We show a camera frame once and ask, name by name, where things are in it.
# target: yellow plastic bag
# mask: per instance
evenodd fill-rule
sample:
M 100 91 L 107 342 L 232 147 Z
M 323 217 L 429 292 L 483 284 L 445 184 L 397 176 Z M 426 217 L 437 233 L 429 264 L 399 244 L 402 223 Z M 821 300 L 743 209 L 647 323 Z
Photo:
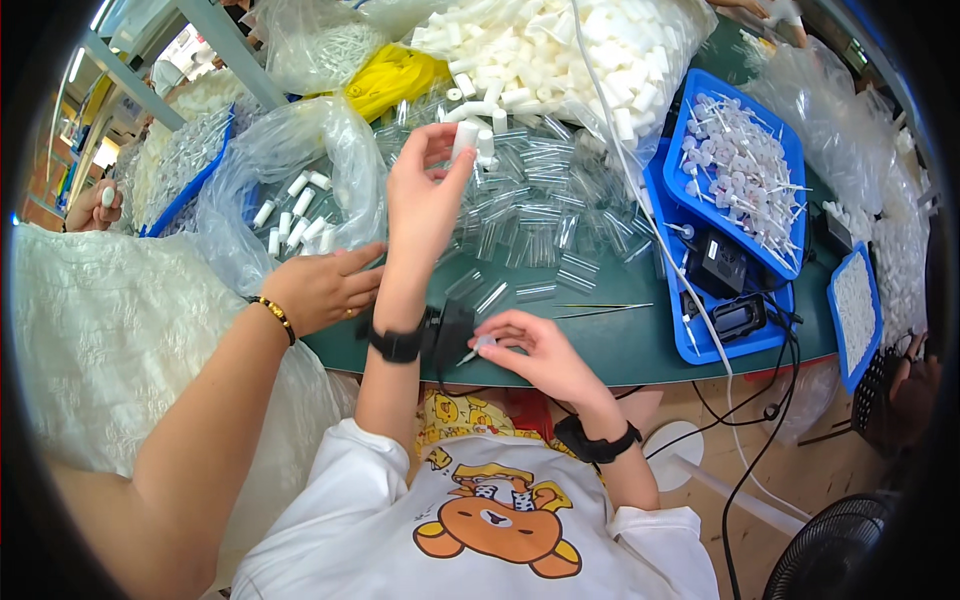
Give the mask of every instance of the yellow plastic bag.
M 353 76 L 344 93 L 370 123 L 401 100 L 413 102 L 438 79 L 450 79 L 445 61 L 388 44 Z

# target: white cable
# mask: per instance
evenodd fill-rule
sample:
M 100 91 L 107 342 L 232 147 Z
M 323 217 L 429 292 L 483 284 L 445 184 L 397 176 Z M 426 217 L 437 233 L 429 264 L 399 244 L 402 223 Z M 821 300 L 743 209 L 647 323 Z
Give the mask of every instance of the white cable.
M 600 99 L 600 104 L 603 107 L 604 117 L 607 121 L 607 131 L 609 132 L 607 137 L 610 138 L 610 143 L 616 149 L 617 156 L 620 158 L 620 163 L 623 165 L 623 172 L 626 177 L 627 182 L 630 184 L 631 189 L 634 191 L 634 198 L 637 200 L 637 204 L 640 206 L 640 210 L 643 211 L 643 216 L 646 217 L 647 222 L 650 224 L 651 229 L 654 234 L 657 236 L 657 241 L 660 243 L 660 251 L 669 261 L 670 266 L 673 268 L 674 272 L 677 274 L 677 278 L 684 285 L 686 291 L 690 294 L 690 297 L 693 299 L 693 302 L 697 305 L 697 310 L 700 312 L 700 316 L 704 320 L 704 324 L 707 326 L 707 331 L 710 333 L 710 338 L 713 340 L 713 344 L 716 346 L 717 351 L 720 354 L 720 360 L 723 361 L 724 369 L 727 371 L 727 406 L 732 411 L 733 410 L 733 399 L 732 399 L 732 385 L 733 385 L 733 369 L 730 366 L 730 361 L 727 359 L 727 353 L 723 350 L 723 345 L 720 343 L 720 338 L 717 336 L 716 330 L 713 328 L 713 324 L 710 322 L 710 319 L 707 315 L 707 310 L 704 308 L 703 304 L 700 302 L 700 299 L 697 297 L 696 292 L 693 291 L 693 288 L 690 286 L 690 282 L 686 280 L 686 276 L 681 272 L 680 268 L 677 267 L 677 263 L 674 262 L 673 256 L 670 255 L 670 250 L 667 248 L 666 242 L 663 241 L 663 238 L 660 236 L 660 231 L 657 229 L 657 224 L 654 222 L 653 216 L 647 211 L 647 207 L 644 202 L 641 201 L 640 190 L 636 187 L 636 178 L 632 175 L 630 171 L 630 166 L 627 163 L 627 158 L 623 154 L 623 143 L 619 140 L 613 139 L 614 136 L 612 132 L 615 132 L 616 129 L 613 125 L 613 116 L 610 109 L 610 104 L 607 102 L 607 98 L 603 93 L 603 88 L 600 85 L 600 79 L 597 77 L 596 71 L 593 70 L 593 64 L 590 62 L 589 54 L 587 53 L 587 46 L 584 44 L 583 32 L 580 28 L 580 7 L 577 5 L 577 0 L 570 0 L 570 3 L 573 6 L 573 24 L 576 28 L 577 34 L 577 44 L 580 46 L 580 53 L 584 57 L 584 62 L 587 64 L 587 72 L 590 74 L 590 78 L 593 80 L 593 86 L 596 88 L 597 97 Z M 633 154 L 630 154 L 630 157 L 634 160 L 636 168 L 640 168 L 639 161 Z M 747 462 L 747 457 L 743 454 L 743 446 L 740 445 L 740 438 L 736 433 L 736 427 L 732 427 L 733 430 L 733 439 L 736 442 L 736 450 L 740 454 L 740 460 L 743 461 L 743 467 L 746 469 L 750 468 L 750 463 Z M 806 521 L 810 521 L 810 514 L 802 511 L 796 506 L 790 504 L 786 500 L 779 498 L 773 495 L 770 491 L 763 487 L 763 485 L 757 481 L 754 474 L 750 473 L 750 478 L 754 481 L 756 486 L 764 493 L 766 493 L 771 498 L 777 500 L 783 506 L 793 510 L 798 515 L 804 516 Z

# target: blue plastic tray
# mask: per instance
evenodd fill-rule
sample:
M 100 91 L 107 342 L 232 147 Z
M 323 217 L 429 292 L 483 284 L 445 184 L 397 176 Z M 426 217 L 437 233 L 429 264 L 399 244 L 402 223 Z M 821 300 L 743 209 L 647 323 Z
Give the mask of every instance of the blue plastic tray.
M 717 209 L 713 204 L 693 198 L 687 195 L 685 188 L 690 181 L 690 175 L 687 175 L 680 169 L 680 159 L 684 155 L 681 145 L 684 143 L 684 137 L 687 135 L 686 121 L 689 119 L 689 108 L 686 103 L 694 106 L 694 97 L 704 92 L 707 96 L 720 100 L 717 93 L 721 93 L 729 98 L 739 98 L 740 106 L 752 108 L 758 117 L 766 121 L 770 126 L 773 135 L 780 135 L 780 127 L 783 127 L 783 139 L 780 142 L 783 145 L 784 160 L 787 168 L 790 170 L 790 182 L 797 185 L 806 185 L 804 170 L 804 146 L 800 142 L 797 134 L 790 129 L 790 126 L 783 123 L 780 118 L 763 107 L 759 102 L 744 94 L 730 84 L 717 79 L 707 71 L 701 69 L 690 69 L 686 74 L 686 85 L 684 86 L 684 97 L 680 103 L 680 116 L 677 118 L 677 127 L 674 128 L 673 137 L 670 139 L 670 150 L 667 152 L 666 161 L 663 164 L 663 178 L 666 181 L 666 187 L 670 194 L 680 204 L 690 208 L 697 214 L 702 215 L 711 225 L 724 231 L 731 239 L 743 246 L 757 260 L 769 267 L 774 273 L 784 279 L 795 279 L 799 272 L 794 273 L 779 264 L 777 260 L 770 256 L 770 253 L 754 241 L 749 235 L 723 217 L 730 213 L 728 208 Z M 700 189 L 706 190 L 709 187 L 709 180 L 703 173 L 698 172 L 697 181 L 700 183 Z M 806 192 L 798 190 L 794 194 L 794 199 L 798 204 L 804 204 Z M 801 216 L 793 224 L 790 230 L 790 241 L 800 249 L 796 251 L 797 262 L 802 262 L 804 255 L 804 232 L 806 231 L 806 218 Z
M 673 256 L 674 261 L 679 267 L 681 261 L 684 259 L 686 246 L 684 246 L 683 242 L 677 237 L 677 232 L 665 227 L 663 223 L 689 223 L 694 226 L 694 228 L 706 227 L 707 224 L 699 214 L 678 205 L 667 194 L 662 173 L 664 159 L 666 157 L 666 148 L 669 143 L 670 140 L 668 139 L 662 139 L 660 141 L 660 149 L 653 159 L 651 159 L 650 164 L 647 165 L 643 177 L 647 181 L 647 189 L 650 192 L 650 203 L 654 208 L 657 229 L 660 231 L 660 236 L 662 236 L 663 241 L 666 242 L 667 247 L 670 249 L 670 255 Z M 684 327 L 682 320 L 684 312 L 681 307 L 680 293 L 684 290 L 683 285 L 677 279 L 677 275 L 673 272 L 673 269 L 670 268 L 669 264 L 667 264 L 666 271 L 667 285 L 670 288 L 670 310 L 673 313 L 673 337 L 677 345 L 677 352 L 680 353 L 683 360 L 691 365 L 705 365 L 707 363 L 720 362 L 720 352 L 717 351 L 716 346 L 713 344 L 709 331 L 707 331 L 707 325 L 704 323 L 703 317 L 700 316 L 690 320 L 690 330 L 693 332 L 693 338 L 697 341 L 697 349 L 700 350 L 700 356 L 697 356 L 696 351 L 694 351 L 693 344 L 690 343 L 690 338 L 686 335 L 686 327 Z M 707 311 L 712 310 L 717 304 L 730 301 L 714 298 L 695 285 L 693 289 L 703 297 L 704 308 L 706 308 Z M 785 310 L 793 310 L 792 288 L 789 285 L 783 286 L 783 288 L 774 293 L 774 300 Z M 745 338 L 739 338 L 728 344 L 724 344 L 724 351 L 727 353 L 728 358 L 734 358 L 753 352 L 760 352 L 768 348 L 777 348 L 783 344 L 783 338 L 783 329 L 772 323 L 767 323 L 762 329 L 754 331 Z
M 847 343 L 844 341 L 843 327 L 840 325 L 840 314 L 837 312 L 837 298 L 833 295 L 833 282 L 836 281 L 840 273 L 847 268 L 847 265 L 853 260 L 853 256 L 858 252 L 863 256 L 863 260 L 867 265 L 867 278 L 870 280 L 870 299 L 874 304 L 876 322 L 874 323 L 874 337 L 870 338 L 870 344 L 860 358 L 860 362 L 857 363 L 852 372 L 847 372 Z M 847 257 L 840 262 L 840 266 L 833 271 L 833 275 L 830 276 L 830 285 L 827 286 L 827 300 L 830 305 L 830 314 L 833 315 L 833 329 L 837 334 L 837 348 L 840 352 L 840 381 L 843 382 L 843 387 L 847 389 L 847 394 L 852 394 L 856 388 L 856 384 L 860 383 L 860 378 L 863 377 L 863 373 L 867 370 L 867 367 L 870 366 L 870 359 L 874 357 L 874 353 L 880 345 L 880 337 L 883 335 L 883 314 L 880 312 L 880 294 L 876 292 L 874 269 L 870 263 L 870 256 L 867 254 L 867 247 L 863 245 L 863 242 L 857 242 L 856 246 L 853 247 L 853 252 L 848 254 Z
M 233 109 L 236 105 L 230 106 L 230 116 L 233 116 Z M 193 200 L 197 194 L 200 193 L 200 188 L 204 187 L 204 182 L 216 171 L 217 166 L 220 164 L 220 161 L 224 157 L 224 152 L 227 150 L 227 142 L 230 140 L 230 131 L 233 129 L 233 119 L 231 118 L 227 123 L 227 129 L 224 131 L 224 145 L 220 148 L 220 154 L 216 155 L 213 160 L 210 161 L 210 164 L 206 165 L 204 169 L 197 174 L 197 177 L 193 178 L 192 181 L 186 184 L 186 187 L 183 188 L 183 191 L 180 192 L 176 198 L 170 203 L 169 206 L 163 211 L 160 217 L 156 220 L 156 223 L 150 227 L 150 231 L 147 231 L 147 226 L 144 225 L 140 230 L 140 237 L 158 237 L 167 226 L 174 222 L 174 219 L 180 214 L 180 211 L 183 210 L 183 207 L 186 206 L 188 202 Z

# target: electric fan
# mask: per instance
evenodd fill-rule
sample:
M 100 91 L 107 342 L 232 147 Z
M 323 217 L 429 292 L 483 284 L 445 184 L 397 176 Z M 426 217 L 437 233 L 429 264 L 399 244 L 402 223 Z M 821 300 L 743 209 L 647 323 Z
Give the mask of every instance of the electric fan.
M 841 498 L 812 518 L 777 561 L 764 600 L 826 600 L 843 588 L 893 513 L 875 493 Z

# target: bear cartoon print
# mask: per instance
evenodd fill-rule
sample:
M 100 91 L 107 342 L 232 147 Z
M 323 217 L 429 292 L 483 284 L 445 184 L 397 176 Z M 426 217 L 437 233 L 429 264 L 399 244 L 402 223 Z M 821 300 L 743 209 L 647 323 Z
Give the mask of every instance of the bear cartoon print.
M 554 482 L 534 483 L 533 473 L 489 463 L 458 465 L 451 476 L 459 497 L 448 500 L 437 520 L 414 531 L 427 556 L 453 559 L 466 550 L 513 564 L 526 564 L 545 579 L 573 577 L 580 553 L 563 539 L 557 511 L 573 504 Z

